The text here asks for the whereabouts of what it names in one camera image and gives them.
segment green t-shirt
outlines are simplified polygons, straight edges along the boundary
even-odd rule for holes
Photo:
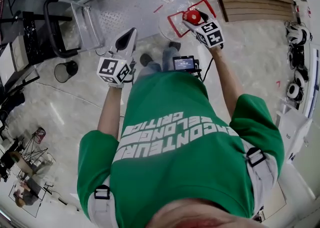
[[[240,96],[229,126],[209,103],[205,86],[183,72],[162,72],[131,90],[121,140],[97,130],[80,143],[78,196],[88,199],[110,175],[120,228],[145,227],[164,205],[183,198],[210,200],[249,218],[252,183],[241,138],[275,157],[284,147],[265,102]]]

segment jeans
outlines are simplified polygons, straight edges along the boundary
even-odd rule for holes
[[[168,47],[163,51],[162,56],[162,69],[160,64],[155,61],[151,61],[146,67],[140,71],[139,76],[136,78],[136,82],[139,81],[144,76],[152,75],[160,72],[167,72],[174,70],[173,57],[179,57],[180,54],[175,47]]]

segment strap buckle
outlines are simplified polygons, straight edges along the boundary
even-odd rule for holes
[[[267,159],[262,150],[257,147],[250,148],[246,153],[246,157],[252,168]]]
[[[110,200],[110,187],[103,184],[98,186],[94,191],[96,200]]]

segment foot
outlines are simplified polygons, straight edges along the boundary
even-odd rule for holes
[[[181,43],[180,42],[175,42],[175,41],[170,41],[169,48],[171,48],[171,47],[175,48],[179,52],[179,50],[181,48]]]
[[[152,57],[146,53],[142,54],[140,57],[140,63],[146,67],[151,61],[153,61]]]

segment diamond plate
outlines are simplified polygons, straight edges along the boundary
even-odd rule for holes
[[[126,29],[137,28],[138,39],[159,31],[159,15],[156,10],[166,4],[177,9],[189,0],[91,0],[87,4],[98,10],[98,22],[109,47],[115,36]]]

